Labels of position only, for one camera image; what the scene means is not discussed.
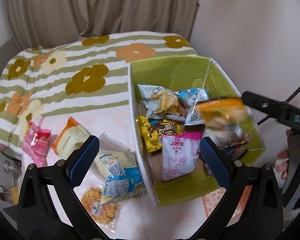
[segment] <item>curtain fold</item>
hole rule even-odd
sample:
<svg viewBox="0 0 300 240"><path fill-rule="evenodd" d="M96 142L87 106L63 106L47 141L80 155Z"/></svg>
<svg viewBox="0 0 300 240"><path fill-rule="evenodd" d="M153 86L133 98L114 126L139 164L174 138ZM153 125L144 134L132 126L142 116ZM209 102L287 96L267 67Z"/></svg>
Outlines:
<svg viewBox="0 0 300 240"><path fill-rule="evenodd" d="M189 39L198 0L4 0L19 49L111 33L154 31Z"/></svg>

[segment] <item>blue gripper pad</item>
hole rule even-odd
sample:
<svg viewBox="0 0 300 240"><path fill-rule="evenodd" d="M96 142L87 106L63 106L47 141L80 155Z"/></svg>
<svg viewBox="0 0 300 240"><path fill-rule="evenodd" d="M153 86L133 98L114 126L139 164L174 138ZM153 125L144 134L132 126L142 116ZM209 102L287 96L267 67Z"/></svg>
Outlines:
<svg viewBox="0 0 300 240"><path fill-rule="evenodd" d="M212 147L211 142L209 143L207 137L202 138L200 141L200 155L205 160L209 166L214 178L216 179L218 185L225 189L230 188L230 171L227 169L226 165L219 158L216 150L220 151L217 146Z"/></svg>
<svg viewBox="0 0 300 240"><path fill-rule="evenodd" d="M90 135L79 150L74 151L67 160L66 175L71 188L81 185L100 148L99 139Z"/></svg>

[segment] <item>waffle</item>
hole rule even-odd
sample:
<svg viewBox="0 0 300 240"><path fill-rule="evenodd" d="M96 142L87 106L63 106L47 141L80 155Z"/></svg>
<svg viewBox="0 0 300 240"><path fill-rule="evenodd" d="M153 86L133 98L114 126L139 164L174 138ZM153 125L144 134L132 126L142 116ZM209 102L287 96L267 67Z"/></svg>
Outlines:
<svg viewBox="0 0 300 240"><path fill-rule="evenodd" d="M81 199L81 204L88 212L88 214L92 217L92 219L100 224L107 225L112 222L115 218L115 213L118 209L118 204L103 204L102 211L100 215L95 216L91 213L91 209L93 204L97 201L101 200L102 191L98 188L90 188L87 192L85 192Z"/></svg>

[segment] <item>box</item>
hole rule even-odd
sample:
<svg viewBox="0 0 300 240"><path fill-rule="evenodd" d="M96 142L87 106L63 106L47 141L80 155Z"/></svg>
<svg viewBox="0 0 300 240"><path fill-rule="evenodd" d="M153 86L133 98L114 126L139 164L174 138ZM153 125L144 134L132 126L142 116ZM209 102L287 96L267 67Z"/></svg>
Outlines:
<svg viewBox="0 0 300 240"><path fill-rule="evenodd" d="M138 83L166 87L172 91L189 88L206 88L210 98L240 97L239 91L211 58L194 56L168 56L139 60L130 63L128 69L131 121L136 155L147 194L154 206L174 205L198 198L219 188L213 176L204 171L192 172L176 179L160 182L151 175L149 154L145 152L139 125L141 101ZM241 159L252 165L264 152L265 144L257 124L250 117L242 125L246 147L249 151Z"/></svg>

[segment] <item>human hand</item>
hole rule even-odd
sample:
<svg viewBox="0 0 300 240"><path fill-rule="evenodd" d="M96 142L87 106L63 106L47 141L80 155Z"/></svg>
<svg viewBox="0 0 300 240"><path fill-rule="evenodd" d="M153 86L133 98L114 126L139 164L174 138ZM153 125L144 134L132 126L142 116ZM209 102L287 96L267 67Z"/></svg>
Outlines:
<svg viewBox="0 0 300 240"><path fill-rule="evenodd" d="M290 129L287 129L286 136L290 136L290 135L293 135L293 133ZM285 159L285 158L289 158L288 150L284 150L278 154L278 159ZM278 166L275 167L275 169L277 171L282 171L281 179L285 180L287 178L288 161L286 161L282 164L279 164Z"/></svg>

